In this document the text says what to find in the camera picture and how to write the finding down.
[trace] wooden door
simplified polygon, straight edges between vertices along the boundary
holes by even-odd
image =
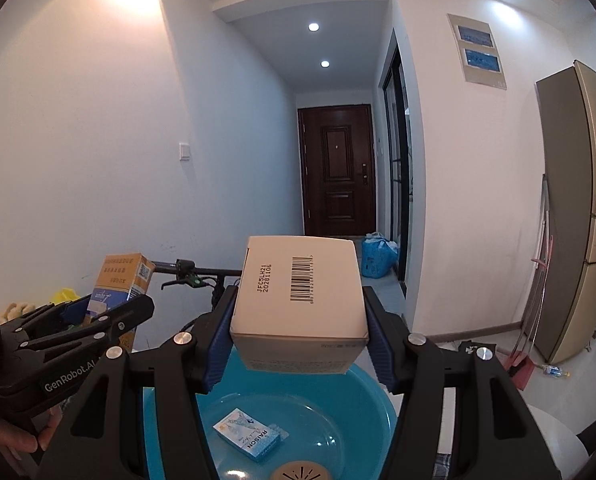
[[[374,232],[371,106],[301,108],[298,115],[305,234]]]

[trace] bicycle handlebar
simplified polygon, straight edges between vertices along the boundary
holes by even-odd
[[[153,264],[156,266],[153,272],[159,272],[161,274],[178,275],[181,271],[183,271],[193,272],[194,274],[206,274],[209,276],[242,276],[242,270],[196,267],[192,260],[177,260],[175,261],[175,264],[168,262],[153,262]]]

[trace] blue plastic bag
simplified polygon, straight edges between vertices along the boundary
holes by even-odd
[[[398,248],[378,233],[367,235],[363,240],[362,275],[381,278],[398,261]]]

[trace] red dustpan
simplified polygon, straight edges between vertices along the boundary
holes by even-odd
[[[536,365],[529,358],[529,356],[520,351],[514,352],[508,356],[506,361],[502,364],[505,370],[509,372],[511,381],[519,390],[524,390]]]

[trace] glass sliding door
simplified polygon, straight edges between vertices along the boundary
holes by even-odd
[[[411,254],[411,206],[413,202],[411,127],[404,72],[397,50],[383,91],[389,129],[391,177],[391,225],[389,232],[385,235],[395,241],[400,248],[396,271],[398,280],[406,284],[409,254]]]

